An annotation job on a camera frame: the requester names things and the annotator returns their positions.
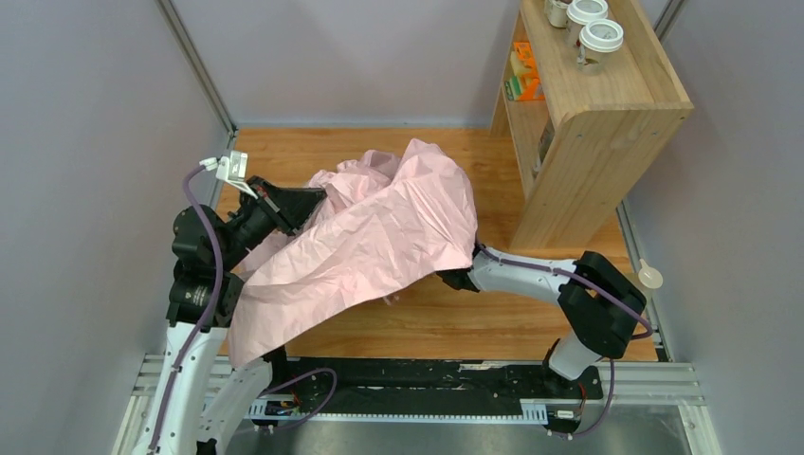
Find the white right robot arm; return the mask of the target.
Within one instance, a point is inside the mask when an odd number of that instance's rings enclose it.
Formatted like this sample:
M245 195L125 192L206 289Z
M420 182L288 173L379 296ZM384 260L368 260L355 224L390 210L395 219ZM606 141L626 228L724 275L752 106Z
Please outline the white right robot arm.
M651 337L647 298L606 257L546 260L475 245L472 264L437 275L453 289L503 292L554 304L570 325L545 357L549 370L576 380L601 358L620 359L634 339Z

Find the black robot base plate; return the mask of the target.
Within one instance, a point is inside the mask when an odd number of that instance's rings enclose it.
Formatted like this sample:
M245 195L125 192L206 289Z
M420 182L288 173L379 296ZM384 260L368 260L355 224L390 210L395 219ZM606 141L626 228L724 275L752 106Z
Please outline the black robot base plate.
M249 417L260 427L310 417L479 421L525 418L570 433L587 405L608 400L600 371L565 380L536 361L300 357L284 361Z

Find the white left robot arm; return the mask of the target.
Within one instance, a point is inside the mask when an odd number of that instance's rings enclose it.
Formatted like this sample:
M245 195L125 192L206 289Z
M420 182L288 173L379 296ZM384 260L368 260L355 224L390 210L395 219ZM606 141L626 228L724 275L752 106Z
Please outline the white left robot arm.
M325 200L322 189L280 188L250 177L227 221L182 184L189 206L174 219L177 261L169 292L167 344L154 402L136 454L222 454L259 391L272 379L262 357L235 368L206 400L244 282L233 269L274 231L291 235Z

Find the pink folding umbrella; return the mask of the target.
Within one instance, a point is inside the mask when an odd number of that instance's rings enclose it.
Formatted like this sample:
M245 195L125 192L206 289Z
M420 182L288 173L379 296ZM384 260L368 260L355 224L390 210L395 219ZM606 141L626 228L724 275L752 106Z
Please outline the pink folding umbrella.
M437 145L377 150L308 183L325 198L301 233L271 233L236 265L244 287L228 330L234 367L329 318L471 265L478 230L466 172Z

